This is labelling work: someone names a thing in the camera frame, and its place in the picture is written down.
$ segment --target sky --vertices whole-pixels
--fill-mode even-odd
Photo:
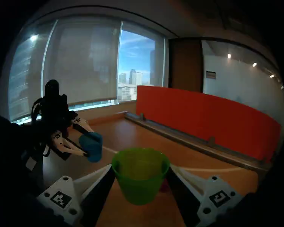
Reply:
[[[154,40],[147,37],[121,31],[119,48],[118,75],[126,73],[129,81],[130,70],[143,73],[142,82],[150,81],[150,52],[154,50]]]

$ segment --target green plastic cup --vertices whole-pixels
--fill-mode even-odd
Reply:
[[[169,159],[151,148],[127,149],[112,159],[122,193],[134,205],[144,205],[155,198],[169,166]]]

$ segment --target cloud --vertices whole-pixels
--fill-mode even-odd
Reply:
[[[137,58],[138,57],[138,54],[135,53],[135,52],[126,51],[125,53],[129,58]]]
[[[120,41],[120,46],[124,45],[124,44],[130,44],[133,42],[140,42],[140,41],[144,41],[144,40],[148,40],[149,38],[144,37],[144,36],[139,36],[139,37],[135,37],[135,38],[129,38],[129,39],[125,39],[125,38],[121,38]]]
[[[127,49],[128,49],[128,50],[137,50],[137,49],[140,49],[140,47],[138,47],[138,46],[133,46],[133,47],[128,47]]]

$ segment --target sign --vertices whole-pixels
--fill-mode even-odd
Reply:
[[[215,75],[216,75],[215,72],[206,71],[206,78],[215,79]]]

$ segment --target red object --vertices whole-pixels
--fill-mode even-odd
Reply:
[[[138,86],[136,114],[258,160],[269,161],[281,125],[232,100],[180,89]]]
[[[166,178],[164,179],[159,191],[160,192],[168,192],[169,191],[169,185],[168,185]]]

